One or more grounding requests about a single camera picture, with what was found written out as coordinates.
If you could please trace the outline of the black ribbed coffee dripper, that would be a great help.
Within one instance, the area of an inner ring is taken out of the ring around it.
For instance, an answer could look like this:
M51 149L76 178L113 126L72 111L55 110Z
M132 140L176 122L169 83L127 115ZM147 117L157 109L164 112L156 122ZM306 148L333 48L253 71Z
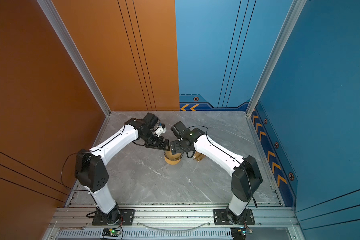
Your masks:
M175 153L173 154L172 151L164 151L164 156L179 156L184 155L183 153Z

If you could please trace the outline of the wooden ring dripper stand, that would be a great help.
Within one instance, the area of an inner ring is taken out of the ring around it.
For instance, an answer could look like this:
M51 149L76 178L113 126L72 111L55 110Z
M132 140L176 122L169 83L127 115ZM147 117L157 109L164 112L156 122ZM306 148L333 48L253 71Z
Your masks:
M165 156L165 161L167 164L169 165L176 165L178 164L181 159L182 159L183 155L179 155L179 156Z

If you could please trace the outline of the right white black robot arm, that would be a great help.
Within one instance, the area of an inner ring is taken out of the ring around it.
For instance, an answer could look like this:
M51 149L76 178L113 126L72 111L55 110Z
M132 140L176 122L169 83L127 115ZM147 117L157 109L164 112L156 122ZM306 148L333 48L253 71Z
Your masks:
M231 176L232 199L226 208L230 224L239 225L246 222L248 204L253 201L257 207L254 193L263 183L263 177L257 160L248 155L235 154L213 141L207 131L200 126L186 127L177 122L171 127L177 140L170 142L173 155L177 153L200 153L218 164Z

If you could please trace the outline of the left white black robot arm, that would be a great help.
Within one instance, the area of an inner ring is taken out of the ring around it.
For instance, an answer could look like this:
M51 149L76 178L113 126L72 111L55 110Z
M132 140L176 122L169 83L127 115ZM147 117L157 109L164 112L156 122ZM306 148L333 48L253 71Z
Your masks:
M142 119L129 119L104 142L76 154L75 177L95 201L95 216L107 225L119 224L121 213L108 187L106 166L124 147L137 140L143 141L141 147L169 151L169 140L162 136L166 131L165 124L156 115L147 113Z

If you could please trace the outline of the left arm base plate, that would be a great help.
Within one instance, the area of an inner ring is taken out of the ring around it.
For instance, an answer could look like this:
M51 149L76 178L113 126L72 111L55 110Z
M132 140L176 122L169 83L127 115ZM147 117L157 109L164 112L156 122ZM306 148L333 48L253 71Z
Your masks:
M97 210L93 217L93 226L131 226L135 217L135 210L123 210L112 211L109 214L104 214Z

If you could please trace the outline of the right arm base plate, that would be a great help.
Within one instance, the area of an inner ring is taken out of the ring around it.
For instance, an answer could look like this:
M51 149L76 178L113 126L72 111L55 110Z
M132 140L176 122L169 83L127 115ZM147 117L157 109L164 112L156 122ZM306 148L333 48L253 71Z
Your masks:
M215 225L255 225L255 217L251 209L244 209L241 215L237 216L229 209L214 209Z

